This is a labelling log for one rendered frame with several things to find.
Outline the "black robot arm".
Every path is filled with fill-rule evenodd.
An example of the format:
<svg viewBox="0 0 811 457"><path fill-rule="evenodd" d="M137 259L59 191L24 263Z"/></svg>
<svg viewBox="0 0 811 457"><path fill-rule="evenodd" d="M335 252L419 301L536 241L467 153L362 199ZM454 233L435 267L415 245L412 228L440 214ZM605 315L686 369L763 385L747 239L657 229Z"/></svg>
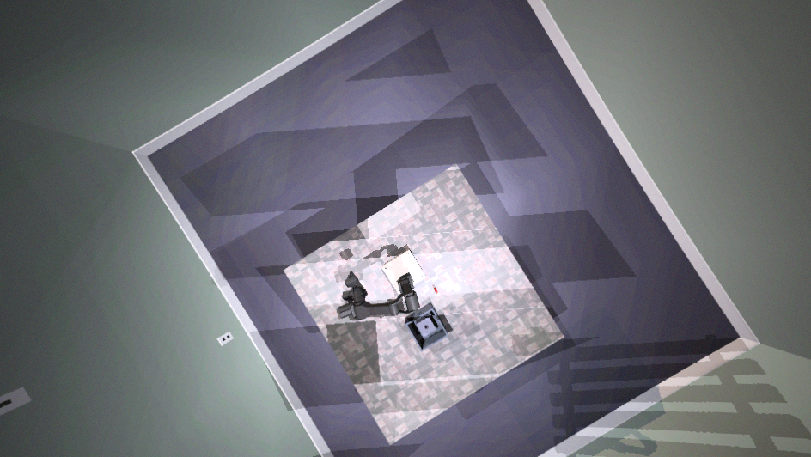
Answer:
<svg viewBox="0 0 811 457"><path fill-rule="evenodd" d="M415 290L413 290L415 289L413 282L414 280L412 279L410 272L401 276L397 282L400 295L394 301L385 303L369 303L366 302L364 297L358 297L355 299L355 301L353 301L353 289L343 291L342 298L345 301L348 301L348 303L338 307L340 317L344 318L349 315L353 315L353 319L363 320L369 315L391 314L394 316L397 314L411 314L420 308L417 293ZM397 303L402 299L402 297L405 298L405 304L407 307L406 311L399 310L398 308Z"/></svg>

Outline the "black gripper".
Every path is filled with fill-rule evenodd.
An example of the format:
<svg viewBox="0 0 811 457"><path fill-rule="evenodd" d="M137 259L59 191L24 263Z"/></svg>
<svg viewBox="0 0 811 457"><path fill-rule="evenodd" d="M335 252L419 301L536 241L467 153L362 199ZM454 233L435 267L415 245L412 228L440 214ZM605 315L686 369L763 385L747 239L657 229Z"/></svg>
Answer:
<svg viewBox="0 0 811 457"><path fill-rule="evenodd" d="M367 290L363 287L363 285L359 282L357 276L350 271L349 278L345 280L345 285L350 288L353 288L354 296L352 297L353 301L358 297L364 297L368 295Z"/></svg>

